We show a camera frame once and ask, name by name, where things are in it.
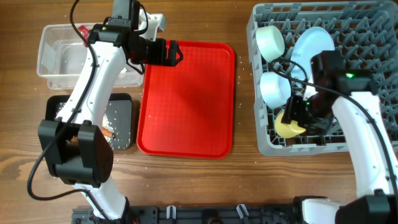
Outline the orange carrot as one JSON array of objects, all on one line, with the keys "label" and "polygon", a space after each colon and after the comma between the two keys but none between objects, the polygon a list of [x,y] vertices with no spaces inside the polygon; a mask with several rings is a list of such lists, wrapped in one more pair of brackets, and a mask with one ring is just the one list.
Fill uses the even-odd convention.
[{"label": "orange carrot", "polygon": [[103,128],[103,129],[101,130],[101,132],[102,132],[102,134],[104,135],[104,137],[107,137],[107,138],[110,138],[110,139],[112,139],[112,138],[115,137],[115,134],[114,134],[112,131],[110,131],[110,130],[108,130],[108,129],[106,129],[106,128]]}]

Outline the red serving tray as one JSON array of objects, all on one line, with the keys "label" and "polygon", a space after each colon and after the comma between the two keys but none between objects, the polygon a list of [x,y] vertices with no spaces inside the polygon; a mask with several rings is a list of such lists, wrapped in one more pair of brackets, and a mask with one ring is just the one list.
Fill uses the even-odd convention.
[{"label": "red serving tray", "polygon": [[232,148],[235,52],[179,41],[175,67],[147,66],[136,143],[154,156],[221,159]]}]

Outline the white rice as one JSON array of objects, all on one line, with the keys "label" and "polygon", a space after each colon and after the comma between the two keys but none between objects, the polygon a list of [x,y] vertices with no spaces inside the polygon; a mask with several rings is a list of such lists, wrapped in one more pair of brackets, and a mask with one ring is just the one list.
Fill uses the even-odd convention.
[{"label": "white rice", "polygon": [[109,101],[103,116],[103,128],[112,131],[115,137],[105,137],[112,150],[126,150],[131,145],[132,103],[129,100]]}]

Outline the black tray bin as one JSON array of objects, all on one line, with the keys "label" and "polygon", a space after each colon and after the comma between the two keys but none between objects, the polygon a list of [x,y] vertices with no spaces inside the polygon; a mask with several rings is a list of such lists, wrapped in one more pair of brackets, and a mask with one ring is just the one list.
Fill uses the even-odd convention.
[{"label": "black tray bin", "polygon": [[[46,120],[54,120],[66,105],[69,95],[52,96],[47,101]],[[103,117],[103,127],[113,133],[105,136],[112,150],[122,151],[132,145],[133,101],[127,93],[112,93]]]}]

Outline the red snack wrapper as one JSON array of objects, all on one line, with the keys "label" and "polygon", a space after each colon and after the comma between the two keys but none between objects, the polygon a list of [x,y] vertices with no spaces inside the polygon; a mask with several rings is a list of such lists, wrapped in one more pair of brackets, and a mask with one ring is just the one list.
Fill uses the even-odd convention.
[{"label": "red snack wrapper", "polygon": [[78,30],[79,30],[80,34],[84,37],[83,45],[85,47],[88,47],[87,42],[88,42],[88,36],[89,36],[90,30],[85,26],[80,26],[78,28]]}]

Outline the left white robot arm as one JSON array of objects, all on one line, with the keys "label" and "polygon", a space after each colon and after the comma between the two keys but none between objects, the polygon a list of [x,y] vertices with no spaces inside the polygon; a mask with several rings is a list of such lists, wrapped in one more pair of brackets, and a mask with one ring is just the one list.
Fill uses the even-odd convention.
[{"label": "left white robot arm", "polygon": [[49,173],[90,203],[95,223],[138,223],[129,200],[111,178],[114,154],[102,132],[103,116],[119,74],[146,65],[174,67],[183,60],[178,42],[158,38],[162,14],[149,14],[139,1],[115,1],[112,15],[80,39],[88,49],[84,67],[65,106],[38,129]]}]

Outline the clear plastic bin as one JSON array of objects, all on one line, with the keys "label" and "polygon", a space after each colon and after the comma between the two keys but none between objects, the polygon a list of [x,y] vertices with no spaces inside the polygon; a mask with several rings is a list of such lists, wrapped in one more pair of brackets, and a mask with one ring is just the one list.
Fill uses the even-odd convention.
[{"label": "clear plastic bin", "polygon": [[70,24],[48,25],[40,40],[37,74],[52,90],[72,90],[87,55],[88,49]]}]

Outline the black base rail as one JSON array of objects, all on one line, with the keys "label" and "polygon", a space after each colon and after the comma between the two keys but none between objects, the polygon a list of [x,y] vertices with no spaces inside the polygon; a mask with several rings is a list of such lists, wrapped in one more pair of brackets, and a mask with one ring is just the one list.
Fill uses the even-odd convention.
[{"label": "black base rail", "polygon": [[302,223],[299,209],[292,204],[251,207],[131,207],[132,223]]}]

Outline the small light blue bowl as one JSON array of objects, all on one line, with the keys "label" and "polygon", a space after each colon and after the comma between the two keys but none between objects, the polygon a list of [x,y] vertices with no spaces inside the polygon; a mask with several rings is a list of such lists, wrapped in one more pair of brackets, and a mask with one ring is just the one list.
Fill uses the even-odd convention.
[{"label": "small light blue bowl", "polygon": [[275,72],[265,72],[260,79],[261,96],[270,109],[276,109],[286,104],[292,90],[288,79]]}]

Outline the green bowl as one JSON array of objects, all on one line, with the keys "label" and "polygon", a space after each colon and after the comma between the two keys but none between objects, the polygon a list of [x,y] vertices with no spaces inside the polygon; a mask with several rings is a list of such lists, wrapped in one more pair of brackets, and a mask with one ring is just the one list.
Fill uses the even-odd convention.
[{"label": "green bowl", "polygon": [[258,28],[256,30],[256,43],[261,56],[267,62],[271,62],[284,54],[284,38],[276,26]]}]

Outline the large light blue plate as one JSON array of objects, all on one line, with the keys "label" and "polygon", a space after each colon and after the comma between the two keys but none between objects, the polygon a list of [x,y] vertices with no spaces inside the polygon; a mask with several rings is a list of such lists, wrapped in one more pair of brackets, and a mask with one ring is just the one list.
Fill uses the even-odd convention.
[{"label": "large light blue plate", "polygon": [[312,83],[311,59],[324,50],[334,50],[335,45],[331,35],[321,27],[312,27],[306,30],[296,41],[290,60],[299,64],[306,72],[306,75],[298,66],[291,71],[293,78]]}]

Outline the yellow cup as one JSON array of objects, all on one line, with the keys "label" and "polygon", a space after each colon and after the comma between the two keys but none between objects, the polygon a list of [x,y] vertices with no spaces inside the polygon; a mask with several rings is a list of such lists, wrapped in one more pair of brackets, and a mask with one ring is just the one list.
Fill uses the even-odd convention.
[{"label": "yellow cup", "polygon": [[298,136],[306,131],[305,128],[300,127],[299,123],[295,120],[291,121],[290,124],[286,124],[282,122],[282,118],[284,115],[284,110],[282,110],[275,119],[275,131],[282,138],[292,138]]}]

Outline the grey dishwasher rack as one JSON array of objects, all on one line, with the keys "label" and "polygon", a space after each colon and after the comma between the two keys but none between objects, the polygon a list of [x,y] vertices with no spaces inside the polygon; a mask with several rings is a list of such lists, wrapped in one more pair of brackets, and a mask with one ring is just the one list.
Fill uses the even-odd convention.
[{"label": "grey dishwasher rack", "polygon": [[256,43],[256,30],[276,26],[285,40],[284,58],[292,59],[299,37],[312,27],[326,30],[348,69],[369,69],[378,87],[382,120],[397,149],[397,4],[392,1],[262,3],[253,7],[246,26],[249,61],[254,74],[257,146],[264,156],[309,156],[348,150],[337,121],[323,134],[280,137],[262,99],[260,79],[268,70]]}]

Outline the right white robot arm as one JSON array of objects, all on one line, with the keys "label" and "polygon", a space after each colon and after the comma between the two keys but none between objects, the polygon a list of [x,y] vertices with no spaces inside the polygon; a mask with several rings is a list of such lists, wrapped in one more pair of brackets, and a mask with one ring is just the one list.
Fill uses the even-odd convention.
[{"label": "right white robot arm", "polygon": [[357,199],[341,205],[325,197],[297,197],[302,223],[397,223],[397,159],[384,127],[376,83],[368,70],[348,70],[340,53],[324,50],[310,59],[303,81],[316,93],[291,96],[275,121],[283,138],[320,133],[336,119],[356,177]]}]

